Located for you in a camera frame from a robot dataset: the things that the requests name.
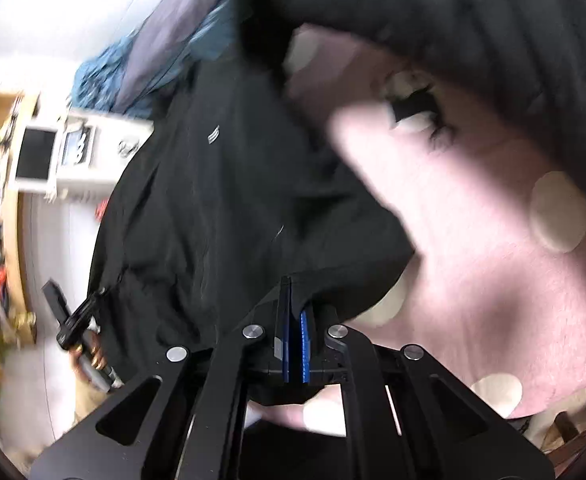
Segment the black screen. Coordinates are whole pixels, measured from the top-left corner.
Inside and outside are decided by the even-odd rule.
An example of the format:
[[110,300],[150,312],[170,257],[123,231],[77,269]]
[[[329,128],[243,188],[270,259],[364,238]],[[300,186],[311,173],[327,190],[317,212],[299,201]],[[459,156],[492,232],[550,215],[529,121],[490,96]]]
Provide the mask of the black screen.
[[17,161],[16,178],[49,179],[55,130],[27,128]]

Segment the blue strip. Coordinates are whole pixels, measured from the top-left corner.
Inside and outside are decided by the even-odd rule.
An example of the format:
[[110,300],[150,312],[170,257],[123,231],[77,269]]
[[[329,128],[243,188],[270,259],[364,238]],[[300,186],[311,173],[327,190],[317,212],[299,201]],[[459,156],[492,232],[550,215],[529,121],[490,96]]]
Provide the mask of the blue strip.
[[303,310],[299,317],[299,326],[302,331],[302,382],[311,380],[309,361],[311,359],[311,340],[308,337],[307,313]]

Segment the hand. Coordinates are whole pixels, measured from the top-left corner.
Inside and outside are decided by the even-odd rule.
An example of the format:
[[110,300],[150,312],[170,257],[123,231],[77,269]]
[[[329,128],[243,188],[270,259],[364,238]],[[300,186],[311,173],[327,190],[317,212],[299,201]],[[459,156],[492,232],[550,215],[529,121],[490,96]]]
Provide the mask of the hand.
[[[96,370],[102,370],[106,366],[106,357],[104,357],[102,348],[100,347],[100,337],[95,332],[89,331],[89,334],[91,335],[91,355],[93,356],[91,364]],[[68,352],[71,359],[71,368],[73,368],[73,372],[80,381],[83,383],[90,383],[91,381],[80,366],[82,350],[83,346],[78,345],[75,348],[71,348]]]

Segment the triangular cutout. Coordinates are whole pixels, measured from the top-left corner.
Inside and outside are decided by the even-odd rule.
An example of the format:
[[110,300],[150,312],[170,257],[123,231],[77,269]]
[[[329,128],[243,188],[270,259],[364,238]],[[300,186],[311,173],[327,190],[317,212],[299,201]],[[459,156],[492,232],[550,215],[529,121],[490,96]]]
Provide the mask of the triangular cutout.
[[161,384],[157,377],[148,378],[100,419],[96,424],[97,432],[123,446],[133,444]]
[[461,442],[488,430],[486,421],[455,395],[442,379],[432,376],[431,385],[454,442]]

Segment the wooden furniture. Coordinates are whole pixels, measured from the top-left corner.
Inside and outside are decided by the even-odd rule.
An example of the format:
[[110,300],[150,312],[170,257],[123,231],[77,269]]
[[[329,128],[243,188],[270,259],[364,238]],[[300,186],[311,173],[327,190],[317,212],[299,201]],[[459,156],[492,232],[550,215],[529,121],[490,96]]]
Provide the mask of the wooden furniture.
[[[14,127],[13,140],[9,148],[7,167],[10,167],[11,155],[15,151],[14,147],[19,145],[24,134],[24,128],[33,116],[38,95],[24,94],[20,91],[0,91],[0,131],[10,118],[16,98],[21,98],[21,101]],[[10,319],[24,319],[24,315],[30,309],[25,293],[26,281],[24,278],[24,262],[22,260],[22,240],[20,238],[22,234],[22,195],[5,187],[0,211],[3,251],[10,297],[9,317]],[[17,335],[22,344],[34,342],[32,329],[27,323],[22,323],[18,327]]]

